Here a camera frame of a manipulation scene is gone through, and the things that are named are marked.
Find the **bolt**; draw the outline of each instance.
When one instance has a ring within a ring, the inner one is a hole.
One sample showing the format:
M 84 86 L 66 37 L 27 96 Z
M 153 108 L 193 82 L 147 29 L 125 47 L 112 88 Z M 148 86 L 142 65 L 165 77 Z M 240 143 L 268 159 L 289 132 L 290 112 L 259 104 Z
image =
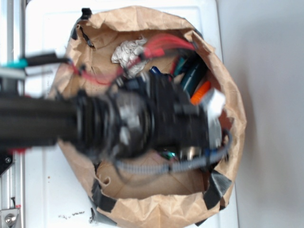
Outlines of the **bolt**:
M 5 223 L 9 226 L 12 227 L 16 223 L 16 216 L 13 214 L 8 214 L 5 216 Z
M 6 158 L 6 159 L 5 159 L 5 162 L 6 162 L 6 163 L 10 163 L 10 162 L 11 162 L 11 158 Z

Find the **red wire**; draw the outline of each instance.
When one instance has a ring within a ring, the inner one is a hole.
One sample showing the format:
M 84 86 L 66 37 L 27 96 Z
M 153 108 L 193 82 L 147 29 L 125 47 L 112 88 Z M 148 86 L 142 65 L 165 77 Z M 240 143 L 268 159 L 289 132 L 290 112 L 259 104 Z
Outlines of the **red wire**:
M 162 57 L 165 55 L 165 50 L 168 49 L 176 49 L 176 48 L 184 48 L 195 50 L 193 44 L 176 37 L 171 34 L 159 34 L 152 37 L 145 46 L 145 50 L 143 53 L 144 59 L 151 59 L 156 57 Z M 127 69 L 132 68 L 134 65 L 140 63 L 143 59 L 141 57 L 137 57 L 130 65 L 128 65 Z M 122 67 L 118 68 L 115 76 L 106 76 L 106 75 L 92 75 L 87 71 L 83 70 L 82 72 L 76 68 L 76 66 L 71 63 L 71 67 L 73 69 L 74 74 L 81 75 L 85 79 L 100 84 L 100 85 L 109 85 L 111 82 L 103 81 L 103 79 L 111 79 L 115 80 L 118 76 L 122 75 L 125 72 L 125 69 Z

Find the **cable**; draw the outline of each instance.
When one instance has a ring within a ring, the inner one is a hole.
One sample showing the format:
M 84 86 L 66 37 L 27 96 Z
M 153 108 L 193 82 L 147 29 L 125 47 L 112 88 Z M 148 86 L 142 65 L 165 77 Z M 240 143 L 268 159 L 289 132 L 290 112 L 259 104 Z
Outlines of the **cable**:
M 122 175 L 122 173 L 120 172 L 119 168 L 116 166 L 116 164 L 114 164 L 114 168 L 115 168 L 115 171 L 116 171 L 117 176 L 119 177 L 120 181 L 131 187 L 145 186 L 148 183 L 151 183 L 152 181 L 155 181 L 162 176 L 161 174 L 154 174 L 152 176 L 150 175 L 150 177 L 148 177 L 148 178 L 145 177 L 144 180 L 137 180 L 136 182 L 131 182 L 131 180 L 130 180 L 131 178 L 124 177 Z
M 171 34 L 156 35 L 147 42 L 144 52 L 140 54 L 126 68 L 119 67 L 116 72 L 116 75 L 103 75 L 103 74 L 92 75 L 87 71 L 85 71 L 85 69 L 82 70 L 77 69 L 71 60 L 69 63 L 72 66 L 73 72 L 75 74 L 83 76 L 85 79 L 97 84 L 110 85 L 111 81 L 122 76 L 124 73 L 127 72 L 128 69 L 131 69 L 136 64 L 145 61 L 147 59 L 162 57 L 166 54 L 165 50 L 177 49 L 177 48 L 195 50 L 195 47 L 192 43 L 189 43 L 174 35 Z
M 228 142 L 225 144 L 221 149 L 218 150 L 206 150 L 205 154 L 210 154 L 210 156 L 203 155 L 198 158 L 194 158 L 191 161 L 182 161 L 182 162 L 175 162 L 171 166 L 169 164 L 161 164 L 156 166 L 138 166 L 127 164 L 123 161 L 116 160 L 115 167 L 120 170 L 126 171 L 128 173 L 133 174 L 164 174 L 169 172 L 183 172 L 188 170 L 197 169 L 200 167 L 204 167 L 207 165 L 207 161 L 209 159 L 209 163 L 216 163 L 225 155 L 228 154 L 229 148 L 232 144 L 232 134 L 227 129 L 223 130 L 224 137 L 228 136 Z
M 35 67 L 45 64 L 54 64 L 54 63 L 67 63 L 69 61 L 68 58 L 58 58 L 55 52 L 47 53 L 47 54 L 41 54 L 38 56 L 32 56 L 32 57 L 25 57 L 21 58 L 14 62 L 8 62 L 3 67 L 7 68 L 18 68 L 18 69 L 24 69 L 27 67 Z

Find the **white cloth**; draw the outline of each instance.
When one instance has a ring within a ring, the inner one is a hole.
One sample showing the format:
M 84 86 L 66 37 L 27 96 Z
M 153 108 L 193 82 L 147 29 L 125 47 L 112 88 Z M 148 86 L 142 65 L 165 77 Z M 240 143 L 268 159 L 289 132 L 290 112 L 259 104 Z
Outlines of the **white cloth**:
M 143 51 L 143 45 L 146 42 L 147 39 L 144 37 L 138 40 L 124 41 L 115 49 L 111 58 L 112 63 L 119 63 L 122 67 L 127 67 Z M 128 72 L 128 77 L 135 77 L 147 62 L 146 60 L 132 67 Z

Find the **orange object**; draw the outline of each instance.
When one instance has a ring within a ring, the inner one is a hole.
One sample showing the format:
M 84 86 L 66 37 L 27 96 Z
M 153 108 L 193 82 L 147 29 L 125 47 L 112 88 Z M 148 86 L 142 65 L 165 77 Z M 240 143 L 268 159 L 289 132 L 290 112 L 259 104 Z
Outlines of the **orange object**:
M 194 105 L 198 105 L 203 98 L 203 96 L 210 90 L 211 83 L 210 81 L 205 82 L 201 85 L 201 87 L 193 94 L 191 97 L 191 103 Z

